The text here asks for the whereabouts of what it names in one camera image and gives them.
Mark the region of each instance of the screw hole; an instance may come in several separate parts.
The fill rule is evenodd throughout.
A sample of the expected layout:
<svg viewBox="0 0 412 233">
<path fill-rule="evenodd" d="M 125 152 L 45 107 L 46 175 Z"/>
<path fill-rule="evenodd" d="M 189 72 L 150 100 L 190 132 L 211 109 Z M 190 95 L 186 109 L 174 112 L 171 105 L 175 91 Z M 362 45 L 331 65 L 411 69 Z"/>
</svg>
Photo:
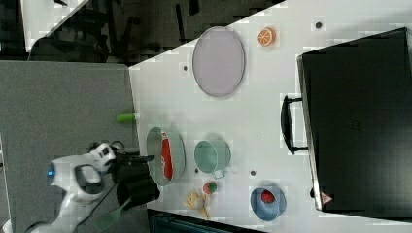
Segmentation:
<svg viewBox="0 0 412 233">
<path fill-rule="evenodd" d="M 317 22 L 317 23 L 315 24 L 315 27 L 316 27 L 317 29 L 321 29 L 322 26 L 323 26 L 323 24 L 322 24 L 321 22 Z"/>
</svg>

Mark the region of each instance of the white table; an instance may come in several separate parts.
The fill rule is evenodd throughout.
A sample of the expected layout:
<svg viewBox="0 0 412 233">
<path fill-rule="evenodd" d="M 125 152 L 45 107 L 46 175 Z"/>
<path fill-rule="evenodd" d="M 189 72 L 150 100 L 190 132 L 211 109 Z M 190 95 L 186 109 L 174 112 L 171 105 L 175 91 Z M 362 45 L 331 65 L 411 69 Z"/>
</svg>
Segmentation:
<svg viewBox="0 0 412 233">
<path fill-rule="evenodd" d="M 315 29 L 317 21 L 324 24 L 320 30 Z M 263 48 L 257 35 L 269 25 L 278 38 L 274 46 Z M 300 92 L 296 67 L 300 54 L 405 25 L 412 25 L 410 0 L 291 0 L 242 19 L 227 28 L 239 35 L 244 46 L 244 80 L 224 99 L 206 95 L 194 80 L 191 57 L 196 41 L 130 67 L 134 104 L 141 114 L 142 154 L 147 154 L 146 137 L 154 126 L 179 132 L 186 149 L 185 173 L 162 188 L 160 198 L 148 203 L 148 208 L 202 218 L 182 202 L 191 190 L 212 180 L 212 175 L 194 173 L 193 152 L 197 142 L 215 133 L 227 141 L 232 157 L 208 203 L 212 221 L 264 232 L 411 232 L 407 223 L 316 211 L 309 196 L 307 152 L 291 155 L 280 127 L 284 96 Z M 301 105 L 293 105 L 294 137 L 303 146 Z M 254 177 L 251 170 L 257 171 Z M 264 222 L 255 216 L 249 200 L 256 186 L 268 183 L 284 190 L 288 206 L 279 218 Z"/>
<path fill-rule="evenodd" d="M 49 36 L 57 27 L 79 10 L 88 0 L 63 0 L 66 7 L 53 0 L 20 0 L 26 51 L 42 37 Z"/>
</svg>

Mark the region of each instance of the gray partition wall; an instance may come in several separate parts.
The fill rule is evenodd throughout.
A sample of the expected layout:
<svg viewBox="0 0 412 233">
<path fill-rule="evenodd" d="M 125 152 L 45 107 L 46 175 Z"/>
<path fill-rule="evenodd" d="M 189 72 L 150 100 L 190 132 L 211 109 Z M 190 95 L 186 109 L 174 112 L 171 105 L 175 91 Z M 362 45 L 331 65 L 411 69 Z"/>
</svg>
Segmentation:
<svg viewBox="0 0 412 233">
<path fill-rule="evenodd" d="M 54 159 L 83 154 L 95 141 L 138 147 L 135 124 L 116 122 L 127 112 L 133 100 L 124 65 L 0 62 L 0 134 L 14 232 L 57 216 L 62 192 L 46 184 Z M 114 193 L 93 217 L 117 206 Z M 79 232 L 94 232 L 90 222 Z"/>
</svg>

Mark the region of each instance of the red warning label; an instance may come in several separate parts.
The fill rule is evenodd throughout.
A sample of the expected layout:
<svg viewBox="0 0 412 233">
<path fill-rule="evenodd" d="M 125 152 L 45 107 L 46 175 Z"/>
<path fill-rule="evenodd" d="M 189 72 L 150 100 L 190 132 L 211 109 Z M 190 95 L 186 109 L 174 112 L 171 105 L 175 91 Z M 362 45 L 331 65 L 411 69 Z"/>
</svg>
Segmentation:
<svg viewBox="0 0 412 233">
<path fill-rule="evenodd" d="M 324 194 L 321 192 L 321 197 L 322 197 L 322 203 L 327 204 L 331 201 L 333 201 L 333 198 L 331 198 L 330 196 Z"/>
</svg>

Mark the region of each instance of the bowl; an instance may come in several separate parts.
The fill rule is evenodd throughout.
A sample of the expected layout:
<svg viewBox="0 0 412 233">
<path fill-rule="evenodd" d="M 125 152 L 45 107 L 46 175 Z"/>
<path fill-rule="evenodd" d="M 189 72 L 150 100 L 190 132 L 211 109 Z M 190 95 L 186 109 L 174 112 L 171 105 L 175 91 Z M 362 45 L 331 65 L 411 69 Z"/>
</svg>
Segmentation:
<svg viewBox="0 0 412 233">
<path fill-rule="evenodd" d="M 169 140 L 170 157 L 173 170 L 171 180 L 165 178 L 163 175 L 161 161 L 162 133 L 164 133 Z M 148 162 L 148 165 L 151 177 L 157 185 L 167 186 L 182 176 L 185 170 L 185 149 L 179 134 L 171 132 L 167 129 L 154 127 L 148 133 L 146 149 L 148 155 L 154 155 L 154 160 Z"/>
<path fill-rule="evenodd" d="M 261 194 L 268 190 L 275 196 L 272 203 L 264 203 Z M 280 216 L 286 209 L 286 199 L 282 190 L 276 186 L 258 187 L 251 194 L 251 206 L 255 215 L 264 221 L 271 221 Z"/>
</svg>

